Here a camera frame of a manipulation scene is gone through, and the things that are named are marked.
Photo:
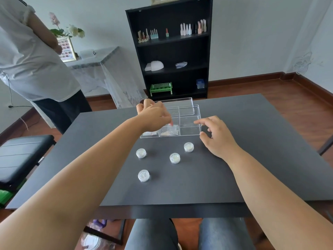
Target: black bookshelf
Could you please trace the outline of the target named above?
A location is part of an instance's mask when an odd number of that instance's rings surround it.
[[[173,85],[172,95],[153,93],[153,100],[207,98],[212,6],[213,0],[178,0],[126,11],[147,91],[152,84],[172,82]],[[181,23],[194,24],[201,19],[207,21],[207,32],[180,35]],[[139,43],[138,31],[146,34],[146,28],[148,32],[155,28],[159,38]],[[161,61],[164,68],[145,71],[146,64],[152,61]],[[187,66],[176,69],[175,64],[182,61]],[[205,81],[205,88],[197,88],[197,79]]]

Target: jeans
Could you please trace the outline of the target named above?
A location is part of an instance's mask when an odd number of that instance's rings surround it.
[[[63,102],[47,98],[34,103],[51,119],[61,134],[65,133],[80,113],[92,111],[81,90]]]
[[[136,219],[125,250],[178,250],[177,231],[170,219]],[[199,250],[255,250],[243,218],[205,218]]]

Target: person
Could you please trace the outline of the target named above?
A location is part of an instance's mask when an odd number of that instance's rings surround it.
[[[172,121],[161,102],[146,99],[137,110],[137,116],[73,160],[0,224],[0,249],[75,248],[136,140]],[[201,132],[200,139],[227,162],[248,208],[275,249],[332,248],[333,225],[241,149],[222,120],[213,116],[194,123],[208,127],[211,138]],[[255,249],[242,218],[204,219],[200,232],[202,250]],[[177,241],[169,219],[137,219],[125,249],[173,250]]]
[[[0,78],[64,134],[79,113],[92,110],[58,56],[56,37],[34,12],[23,0],[0,0]]]

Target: chair seat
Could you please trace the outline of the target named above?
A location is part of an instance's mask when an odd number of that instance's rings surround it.
[[[10,139],[0,147],[0,183],[19,185],[55,143],[52,135]]]

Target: pink flower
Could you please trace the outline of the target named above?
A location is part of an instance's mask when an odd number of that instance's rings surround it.
[[[56,17],[56,15],[53,12],[50,12],[49,15],[50,15],[52,24],[58,26],[60,24],[60,22],[59,22],[58,18]]]

